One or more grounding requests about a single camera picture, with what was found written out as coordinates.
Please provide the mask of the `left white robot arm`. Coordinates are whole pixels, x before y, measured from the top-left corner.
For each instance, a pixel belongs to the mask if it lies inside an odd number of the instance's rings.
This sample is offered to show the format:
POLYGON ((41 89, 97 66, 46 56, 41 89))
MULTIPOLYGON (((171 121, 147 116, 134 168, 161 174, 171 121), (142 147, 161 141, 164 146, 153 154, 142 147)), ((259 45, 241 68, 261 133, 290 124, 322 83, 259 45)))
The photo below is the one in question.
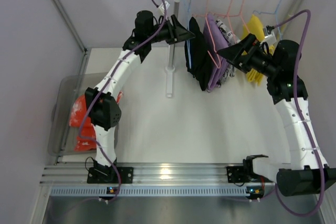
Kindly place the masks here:
POLYGON ((116 63, 94 88, 85 91, 87 117, 93 125, 97 145, 93 166, 88 171, 89 184, 121 182, 116 168, 114 139, 122 115, 117 96, 128 77, 145 60, 153 43, 165 41, 168 45, 173 45, 194 36, 180 24, 175 15, 163 18, 156 24, 151 11, 142 10, 137 13, 135 27, 125 41, 116 63))

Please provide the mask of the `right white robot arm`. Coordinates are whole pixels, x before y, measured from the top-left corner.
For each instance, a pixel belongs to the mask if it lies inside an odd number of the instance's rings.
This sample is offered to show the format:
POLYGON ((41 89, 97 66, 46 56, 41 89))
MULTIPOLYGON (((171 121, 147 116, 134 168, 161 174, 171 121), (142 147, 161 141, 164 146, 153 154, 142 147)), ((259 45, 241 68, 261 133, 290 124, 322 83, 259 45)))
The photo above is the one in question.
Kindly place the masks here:
POLYGON ((226 61, 247 73, 254 69, 267 78, 272 97, 289 144, 290 164, 276 163, 266 155, 243 160, 246 173, 275 182, 283 196, 319 194, 335 183, 335 168, 319 150, 308 110, 308 93, 302 79, 295 77, 299 44, 282 40, 273 54, 266 51, 253 34, 218 51, 226 61))

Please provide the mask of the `light blue wire hanger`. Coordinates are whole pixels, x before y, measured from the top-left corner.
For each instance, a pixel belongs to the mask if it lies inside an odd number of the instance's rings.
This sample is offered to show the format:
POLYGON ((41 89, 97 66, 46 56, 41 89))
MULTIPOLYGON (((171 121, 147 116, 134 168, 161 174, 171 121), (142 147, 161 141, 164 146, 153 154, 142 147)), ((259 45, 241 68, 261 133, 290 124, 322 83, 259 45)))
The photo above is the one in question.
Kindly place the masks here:
MULTIPOLYGON (((185 9, 185 14, 186 14, 186 25, 187 25, 188 31, 190 31, 191 3, 192 3, 192 0, 188 0, 188 4, 186 3, 185 0, 183 0, 183 5, 185 9)), ((191 56, 191 40, 190 39, 186 41, 186 52, 187 52, 188 70, 192 72, 192 56, 191 56)))

